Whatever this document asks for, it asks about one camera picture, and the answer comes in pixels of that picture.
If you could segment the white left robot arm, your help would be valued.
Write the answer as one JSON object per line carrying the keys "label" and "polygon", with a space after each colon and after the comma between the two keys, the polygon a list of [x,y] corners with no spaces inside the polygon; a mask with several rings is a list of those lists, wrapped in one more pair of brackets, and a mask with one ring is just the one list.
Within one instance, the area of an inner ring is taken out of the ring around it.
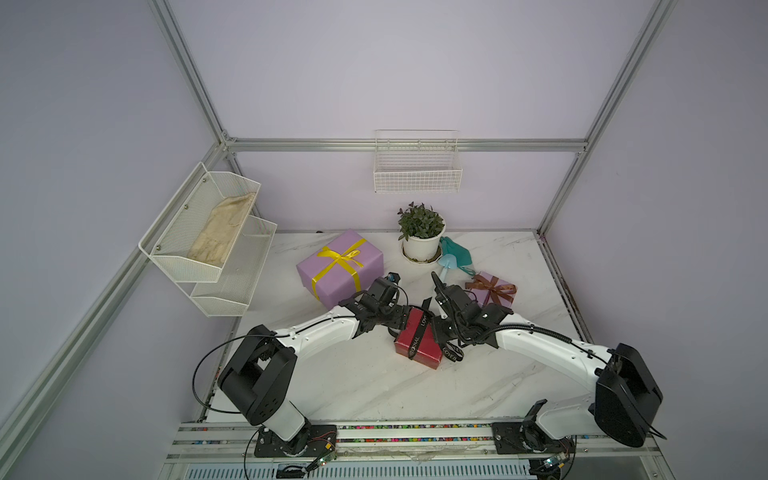
{"label": "white left robot arm", "polygon": [[269,442],[283,455],[302,455],[313,442],[313,425],[286,399],[297,364],[377,326],[402,332],[409,321],[422,320],[418,307],[397,303],[403,292],[391,278],[379,278],[315,319],[282,330],[258,325],[217,345],[239,343],[218,376],[219,390],[234,406],[225,413],[257,426],[259,438],[271,434]]}

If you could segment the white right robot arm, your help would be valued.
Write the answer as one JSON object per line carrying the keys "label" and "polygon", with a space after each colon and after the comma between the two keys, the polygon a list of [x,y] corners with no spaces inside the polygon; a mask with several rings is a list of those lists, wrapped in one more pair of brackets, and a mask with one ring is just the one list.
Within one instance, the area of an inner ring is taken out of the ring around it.
{"label": "white right robot arm", "polygon": [[544,453],[572,449],[575,438],[604,434],[632,448],[662,434],[653,420],[663,394],[640,352],[620,343],[614,348],[573,339],[526,320],[508,307],[481,305],[464,289],[431,276],[441,315],[434,324],[439,346],[452,358],[463,346],[486,345],[532,359],[571,380],[577,395],[540,399],[514,428],[513,447]]}

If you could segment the red gift box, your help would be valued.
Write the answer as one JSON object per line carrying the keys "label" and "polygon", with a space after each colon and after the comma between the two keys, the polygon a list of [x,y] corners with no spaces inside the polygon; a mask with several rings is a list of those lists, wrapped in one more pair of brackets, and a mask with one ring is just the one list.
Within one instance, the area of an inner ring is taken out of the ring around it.
{"label": "red gift box", "polygon": [[395,337],[395,351],[411,361],[436,370],[443,352],[433,332],[433,315],[422,308],[410,310],[406,328]]}

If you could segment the black lettered ribbon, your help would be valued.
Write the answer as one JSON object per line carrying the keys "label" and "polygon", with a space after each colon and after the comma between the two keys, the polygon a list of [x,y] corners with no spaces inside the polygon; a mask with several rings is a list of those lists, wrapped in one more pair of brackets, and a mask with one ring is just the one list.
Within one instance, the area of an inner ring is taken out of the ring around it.
{"label": "black lettered ribbon", "polygon": [[406,329],[402,332],[403,340],[400,353],[409,360],[416,361],[436,369],[443,359],[451,362],[461,362],[463,351],[449,341],[438,338],[435,315],[430,311],[431,299],[425,299],[418,307],[413,307],[409,313]]}

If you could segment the yellow satin ribbon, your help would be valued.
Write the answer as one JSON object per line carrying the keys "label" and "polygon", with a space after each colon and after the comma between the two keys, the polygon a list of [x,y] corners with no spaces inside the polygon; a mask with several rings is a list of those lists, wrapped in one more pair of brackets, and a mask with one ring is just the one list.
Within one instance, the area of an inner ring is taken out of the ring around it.
{"label": "yellow satin ribbon", "polygon": [[366,239],[361,238],[360,240],[353,243],[350,247],[348,247],[345,251],[342,253],[339,253],[333,249],[331,249],[328,246],[324,246],[317,254],[317,257],[321,258],[328,258],[330,260],[329,264],[326,265],[322,270],[320,270],[315,276],[311,279],[311,287],[312,287],[312,293],[315,296],[316,299],[320,299],[318,294],[317,285],[318,283],[335,267],[339,266],[341,269],[346,271],[350,277],[353,279],[353,283],[355,286],[355,292],[359,291],[361,289],[361,281],[359,277],[359,270],[364,267],[364,264],[361,263],[356,259],[356,257],[360,254],[359,248],[367,242]]}

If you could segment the large purple gift box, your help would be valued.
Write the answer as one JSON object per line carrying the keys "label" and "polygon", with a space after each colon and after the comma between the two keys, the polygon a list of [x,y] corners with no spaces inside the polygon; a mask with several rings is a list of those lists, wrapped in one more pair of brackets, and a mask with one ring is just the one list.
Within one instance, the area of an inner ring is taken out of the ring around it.
{"label": "large purple gift box", "polygon": [[[364,237],[356,231],[347,230],[324,246],[328,246],[331,249],[342,253],[361,238]],[[328,258],[316,256],[324,246],[299,262],[296,266],[302,284],[314,298],[311,279],[330,262]],[[359,248],[359,251],[360,254],[356,259],[364,264],[364,267],[359,270],[361,281],[361,289],[359,291],[361,291],[369,288],[377,278],[384,275],[384,254],[369,240]],[[328,310],[333,309],[340,301],[347,299],[356,293],[353,279],[339,266],[335,266],[318,283],[317,289],[320,299],[315,299]]]}

